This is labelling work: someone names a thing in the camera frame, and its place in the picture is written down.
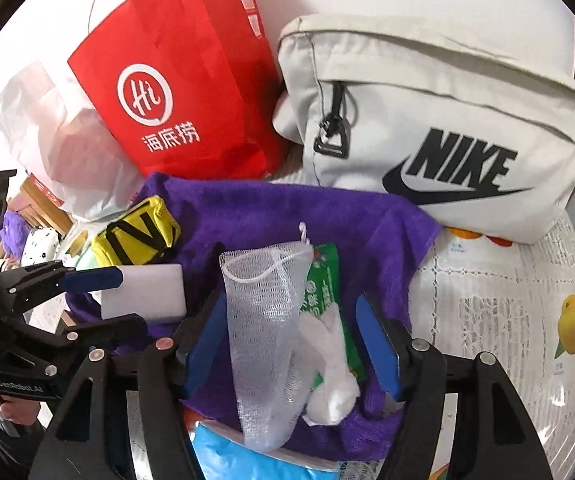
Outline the person's left hand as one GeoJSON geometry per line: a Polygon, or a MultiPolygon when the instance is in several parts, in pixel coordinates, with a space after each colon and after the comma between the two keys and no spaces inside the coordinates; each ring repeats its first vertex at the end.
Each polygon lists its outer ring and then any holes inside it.
{"type": "Polygon", "coordinates": [[[39,402],[13,396],[0,396],[0,415],[8,422],[30,427],[38,421],[39,412],[39,402]]]}

